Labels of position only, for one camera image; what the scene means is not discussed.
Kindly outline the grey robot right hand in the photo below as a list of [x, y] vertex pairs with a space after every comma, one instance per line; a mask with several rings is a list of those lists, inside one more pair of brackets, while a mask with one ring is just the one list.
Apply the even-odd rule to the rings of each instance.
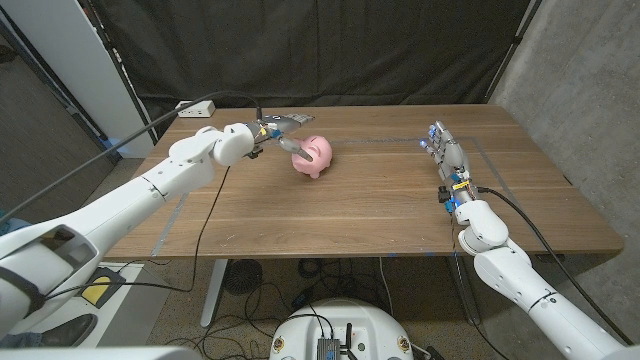
[[468, 156], [441, 121], [429, 127], [428, 137], [420, 140], [420, 146], [439, 168], [438, 174], [443, 185], [438, 188], [438, 201], [448, 213], [477, 199], [477, 191], [471, 182]]

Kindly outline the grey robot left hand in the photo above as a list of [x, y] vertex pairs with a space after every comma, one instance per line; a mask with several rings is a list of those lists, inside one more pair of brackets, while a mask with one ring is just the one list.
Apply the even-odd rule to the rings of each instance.
[[263, 115], [260, 119], [248, 123], [247, 127], [254, 137], [254, 147], [247, 156], [256, 158], [263, 151], [265, 144], [275, 142], [282, 150], [312, 162], [313, 157], [297, 142], [286, 138], [285, 135], [297, 131], [313, 120], [313, 116], [305, 114]]

